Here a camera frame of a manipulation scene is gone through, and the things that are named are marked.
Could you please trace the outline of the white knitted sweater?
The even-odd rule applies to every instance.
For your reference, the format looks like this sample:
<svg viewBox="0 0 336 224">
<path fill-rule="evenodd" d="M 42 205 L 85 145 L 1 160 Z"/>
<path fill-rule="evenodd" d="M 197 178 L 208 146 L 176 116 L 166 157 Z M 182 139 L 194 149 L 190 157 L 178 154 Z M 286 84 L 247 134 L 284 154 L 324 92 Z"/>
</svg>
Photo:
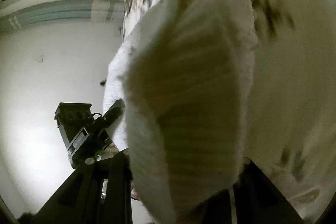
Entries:
<svg viewBox="0 0 336 224">
<path fill-rule="evenodd" d="M 161 0 L 111 61 L 103 108 L 125 110 L 109 135 L 157 223 L 208 218 L 238 181 L 257 42 L 251 0 Z"/>
</svg>

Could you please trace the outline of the floral bed sheet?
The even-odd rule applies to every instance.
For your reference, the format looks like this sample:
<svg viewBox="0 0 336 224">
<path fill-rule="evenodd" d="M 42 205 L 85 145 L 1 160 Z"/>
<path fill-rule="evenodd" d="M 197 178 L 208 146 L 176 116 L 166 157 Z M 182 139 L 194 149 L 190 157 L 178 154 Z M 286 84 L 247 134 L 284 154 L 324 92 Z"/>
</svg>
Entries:
<svg viewBox="0 0 336 224">
<path fill-rule="evenodd" d="M 258 42 L 243 161 L 303 223 L 319 223 L 335 195 L 335 0 L 251 2 Z"/>
</svg>

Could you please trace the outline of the plaid curtain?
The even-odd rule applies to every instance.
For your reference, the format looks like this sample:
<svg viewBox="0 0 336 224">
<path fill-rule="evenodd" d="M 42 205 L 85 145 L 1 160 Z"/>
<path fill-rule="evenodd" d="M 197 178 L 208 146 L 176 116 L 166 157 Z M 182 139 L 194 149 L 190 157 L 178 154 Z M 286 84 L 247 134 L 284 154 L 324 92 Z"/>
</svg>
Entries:
<svg viewBox="0 0 336 224">
<path fill-rule="evenodd" d="M 70 20 L 115 22 L 122 26 L 125 6 L 112 0 L 63 0 L 42 3 L 1 17 L 1 33 Z"/>
</svg>

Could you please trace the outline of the white wall socket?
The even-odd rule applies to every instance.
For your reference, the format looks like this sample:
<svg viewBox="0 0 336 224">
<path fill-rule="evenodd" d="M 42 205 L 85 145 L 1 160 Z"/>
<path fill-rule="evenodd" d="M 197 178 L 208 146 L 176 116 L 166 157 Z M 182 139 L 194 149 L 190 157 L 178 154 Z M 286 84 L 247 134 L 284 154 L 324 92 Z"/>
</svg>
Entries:
<svg viewBox="0 0 336 224">
<path fill-rule="evenodd" d="M 43 55 L 39 55 L 38 56 L 38 63 L 42 63 L 43 62 L 43 59 L 44 59 L 44 56 Z"/>
</svg>

